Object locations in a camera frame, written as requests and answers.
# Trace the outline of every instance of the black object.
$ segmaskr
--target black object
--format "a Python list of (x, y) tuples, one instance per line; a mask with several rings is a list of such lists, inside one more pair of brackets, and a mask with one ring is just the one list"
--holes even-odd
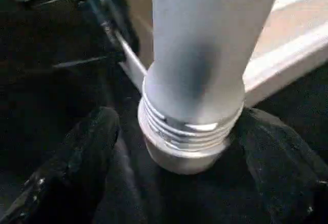
[(328, 223), (328, 166), (278, 118), (245, 109), (238, 142), (272, 223)]
[(0, 223), (91, 223), (118, 133), (114, 110), (92, 111), (68, 133), (55, 156), (34, 172)]

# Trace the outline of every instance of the pipe fitting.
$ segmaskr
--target pipe fitting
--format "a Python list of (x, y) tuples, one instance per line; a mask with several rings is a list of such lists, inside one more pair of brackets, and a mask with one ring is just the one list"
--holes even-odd
[(228, 136), (243, 104), (228, 119), (207, 125), (183, 124), (159, 113), (143, 85), (138, 120), (147, 149), (161, 167), (177, 174), (196, 174), (209, 168), (230, 145)]

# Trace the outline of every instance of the gray pipe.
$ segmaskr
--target gray pipe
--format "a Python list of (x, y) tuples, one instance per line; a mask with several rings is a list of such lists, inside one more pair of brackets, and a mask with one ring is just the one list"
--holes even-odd
[(196, 173), (229, 145), (243, 107), (242, 74), (273, 2), (153, 0), (155, 62), (139, 123), (161, 166)]

